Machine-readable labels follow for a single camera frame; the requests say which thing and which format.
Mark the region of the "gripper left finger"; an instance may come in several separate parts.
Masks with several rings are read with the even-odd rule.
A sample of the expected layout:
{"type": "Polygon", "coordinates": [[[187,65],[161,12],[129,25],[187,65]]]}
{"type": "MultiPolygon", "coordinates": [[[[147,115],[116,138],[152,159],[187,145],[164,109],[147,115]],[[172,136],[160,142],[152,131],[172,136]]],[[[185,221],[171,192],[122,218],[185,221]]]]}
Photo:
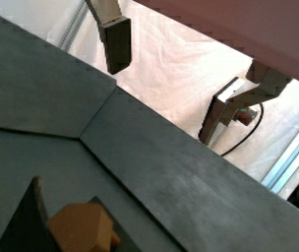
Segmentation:
{"type": "Polygon", "coordinates": [[[117,0],[85,2],[98,26],[108,72],[116,74],[130,63],[130,20],[121,14],[117,0]]]}

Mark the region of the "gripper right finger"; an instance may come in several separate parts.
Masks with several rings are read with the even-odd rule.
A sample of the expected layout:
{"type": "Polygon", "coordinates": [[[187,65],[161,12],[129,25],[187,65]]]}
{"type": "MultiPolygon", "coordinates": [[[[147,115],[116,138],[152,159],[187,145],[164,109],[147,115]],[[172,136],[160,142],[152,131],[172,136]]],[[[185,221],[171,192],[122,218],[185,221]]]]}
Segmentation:
{"type": "Polygon", "coordinates": [[[199,141],[208,145],[217,126],[228,126],[242,109],[276,98],[290,81],[287,75],[252,60],[246,78],[235,77],[212,96],[197,133],[199,141]]]}

